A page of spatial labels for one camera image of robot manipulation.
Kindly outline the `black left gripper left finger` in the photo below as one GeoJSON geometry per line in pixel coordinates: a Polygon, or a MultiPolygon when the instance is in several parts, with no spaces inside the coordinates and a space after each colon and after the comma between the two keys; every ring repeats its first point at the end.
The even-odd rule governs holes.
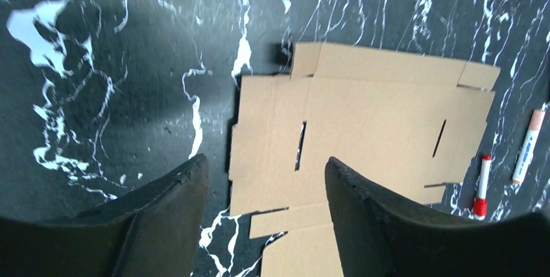
{"type": "Polygon", "coordinates": [[[208,195],[208,159],[74,217],[1,218],[2,276],[189,276],[208,195]]]}

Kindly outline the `brown cardboard box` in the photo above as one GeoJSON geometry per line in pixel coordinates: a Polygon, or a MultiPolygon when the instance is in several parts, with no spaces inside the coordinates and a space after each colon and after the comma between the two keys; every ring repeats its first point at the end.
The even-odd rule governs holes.
{"type": "Polygon", "coordinates": [[[262,276],[342,276],[324,169],[334,156],[420,204],[439,203],[477,154],[500,74],[460,59],[294,46],[288,75],[244,76],[232,129],[231,215],[279,234],[262,276]]]}

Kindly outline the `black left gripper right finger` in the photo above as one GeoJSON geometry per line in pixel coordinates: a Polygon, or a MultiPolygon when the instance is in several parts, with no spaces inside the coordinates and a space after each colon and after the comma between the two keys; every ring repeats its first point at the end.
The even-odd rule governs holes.
{"type": "Polygon", "coordinates": [[[484,223],[403,197],[330,157],[329,210],[345,276],[548,276],[549,212],[484,223]]]}

